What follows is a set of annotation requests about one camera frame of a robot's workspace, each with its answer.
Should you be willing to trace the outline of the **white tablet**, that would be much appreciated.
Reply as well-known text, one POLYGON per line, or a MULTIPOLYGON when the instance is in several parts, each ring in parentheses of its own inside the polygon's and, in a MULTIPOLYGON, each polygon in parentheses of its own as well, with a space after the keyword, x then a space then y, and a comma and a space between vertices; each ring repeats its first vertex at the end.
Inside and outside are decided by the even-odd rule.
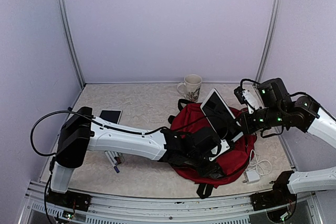
POLYGON ((119 124, 122 115, 122 110, 102 110, 99 117, 105 121, 119 124))
POLYGON ((221 140, 233 143, 243 135, 232 110, 215 88, 211 89, 202 102, 201 110, 221 140))

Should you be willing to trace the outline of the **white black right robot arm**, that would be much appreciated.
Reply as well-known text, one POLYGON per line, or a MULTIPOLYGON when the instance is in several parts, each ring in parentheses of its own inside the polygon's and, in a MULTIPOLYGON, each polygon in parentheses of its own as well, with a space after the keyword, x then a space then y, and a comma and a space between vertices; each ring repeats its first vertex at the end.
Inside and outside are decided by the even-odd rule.
MULTIPOLYGON (((315 136, 335 147, 335 117, 319 102, 304 92, 290 94, 281 78, 255 83, 263 107, 249 91, 238 86, 234 94, 247 111, 237 121, 244 134, 263 133, 273 127, 289 130, 292 127, 315 136)), ((308 172, 282 172, 269 192, 273 205, 281 204, 289 194, 307 191, 334 190, 335 167, 308 172)))

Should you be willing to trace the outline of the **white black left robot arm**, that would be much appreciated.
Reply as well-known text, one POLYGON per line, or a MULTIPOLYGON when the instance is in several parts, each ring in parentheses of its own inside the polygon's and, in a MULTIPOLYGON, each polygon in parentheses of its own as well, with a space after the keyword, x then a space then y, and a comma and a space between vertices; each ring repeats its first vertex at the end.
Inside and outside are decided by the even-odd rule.
POLYGON ((53 197, 66 206, 73 201, 68 186, 76 168, 83 164, 87 151, 111 151, 145 157, 171 166, 188 165, 201 177, 219 171, 215 159, 229 149, 211 127, 195 133, 171 130, 165 126, 155 130, 136 129, 111 123, 92 115, 84 106, 77 112, 65 111, 71 117, 62 126, 50 171, 53 197))

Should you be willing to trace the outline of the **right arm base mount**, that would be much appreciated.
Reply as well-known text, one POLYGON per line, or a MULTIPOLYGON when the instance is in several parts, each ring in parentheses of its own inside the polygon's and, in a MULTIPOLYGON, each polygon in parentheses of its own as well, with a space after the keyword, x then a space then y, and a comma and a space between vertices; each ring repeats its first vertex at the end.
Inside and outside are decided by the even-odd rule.
POLYGON ((272 189, 262 193, 254 193, 250 196, 254 211, 273 208, 295 201, 297 195, 289 191, 289 177, 294 171, 284 171, 273 182, 272 189))

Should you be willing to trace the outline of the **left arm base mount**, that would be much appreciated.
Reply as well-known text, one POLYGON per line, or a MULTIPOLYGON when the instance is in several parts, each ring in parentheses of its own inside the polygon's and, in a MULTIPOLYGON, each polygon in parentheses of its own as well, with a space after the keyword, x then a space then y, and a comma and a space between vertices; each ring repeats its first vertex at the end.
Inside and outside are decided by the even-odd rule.
POLYGON ((87 212, 90 206, 91 196, 69 190, 64 194, 49 190, 46 201, 56 206, 87 212))

